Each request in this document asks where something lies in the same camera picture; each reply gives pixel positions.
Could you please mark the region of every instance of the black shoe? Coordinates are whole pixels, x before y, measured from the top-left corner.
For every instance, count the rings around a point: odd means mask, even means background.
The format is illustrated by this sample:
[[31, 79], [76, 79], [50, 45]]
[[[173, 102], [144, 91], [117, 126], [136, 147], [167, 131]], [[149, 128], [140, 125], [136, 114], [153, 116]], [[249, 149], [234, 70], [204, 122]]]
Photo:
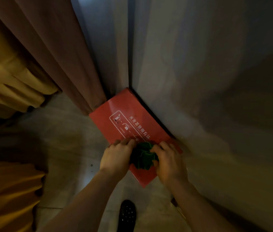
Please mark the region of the black shoe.
[[137, 211], [134, 203], [124, 200], [120, 206], [117, 232], [133, 232], [136, 219]]

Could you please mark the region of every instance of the person's right arm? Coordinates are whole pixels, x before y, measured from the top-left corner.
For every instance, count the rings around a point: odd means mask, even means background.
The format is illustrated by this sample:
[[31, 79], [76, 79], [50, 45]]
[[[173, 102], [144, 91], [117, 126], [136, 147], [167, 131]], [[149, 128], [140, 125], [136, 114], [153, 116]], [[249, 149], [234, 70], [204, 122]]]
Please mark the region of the person's right arm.
[[182, 156], [175, 147], [161, 142], [150, 150], [158, 155], [154, 160], [157, 175], [173, 194], [193, 232], [237, 231], [189, 183]]

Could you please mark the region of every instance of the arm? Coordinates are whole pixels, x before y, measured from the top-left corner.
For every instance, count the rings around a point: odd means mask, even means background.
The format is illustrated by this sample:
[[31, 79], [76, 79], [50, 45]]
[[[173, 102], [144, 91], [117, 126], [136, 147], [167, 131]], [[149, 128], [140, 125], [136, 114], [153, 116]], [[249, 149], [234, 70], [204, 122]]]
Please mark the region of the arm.
[[90, 183], [39, 232], [95, 232], [117, 183], [129, 170], [134, 140], [117, 140], [102, 156], [100, 171]]
[[182, 156], [165, 142], [154, 145], [159, 162], [154, 160], [160, 181], [171, 191], [193, 232], [237, 231], [189, 183]]

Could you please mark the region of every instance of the green object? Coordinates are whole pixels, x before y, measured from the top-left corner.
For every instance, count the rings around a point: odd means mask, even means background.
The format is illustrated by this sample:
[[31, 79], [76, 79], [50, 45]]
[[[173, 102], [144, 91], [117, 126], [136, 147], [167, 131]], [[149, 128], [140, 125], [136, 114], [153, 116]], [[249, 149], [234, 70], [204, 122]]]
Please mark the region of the green object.
[[130, 156], [130, 163], [134, 164], [137, 169], [149, 170], [153, 165], [153, 160], [157, 160], [158, 156], [154, 152], [150, 152], [150, 149], [154, 145], [150, 142], [142, 142], [136, 145], [136, 148], [132, 150]]

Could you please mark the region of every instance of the red box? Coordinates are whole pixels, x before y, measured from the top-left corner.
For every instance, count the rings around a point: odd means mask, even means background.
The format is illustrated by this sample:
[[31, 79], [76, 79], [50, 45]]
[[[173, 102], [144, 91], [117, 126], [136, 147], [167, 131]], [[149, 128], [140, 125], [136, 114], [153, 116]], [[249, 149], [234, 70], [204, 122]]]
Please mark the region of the red box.
[[[176, 142], [161, 128], [129, 89], [124, 89], [89, 116], [110, 144], [116, 139], [122, 140], [128, 137], [137, 142], [150, 141], [158, 144], [165, 141], [174, 144], [182, 153]], [[157, 176], [154, 166], [144, 170], [136, 169], [134, 164], [131, 164], [130, 171], [142, 187], [146, 187]]]

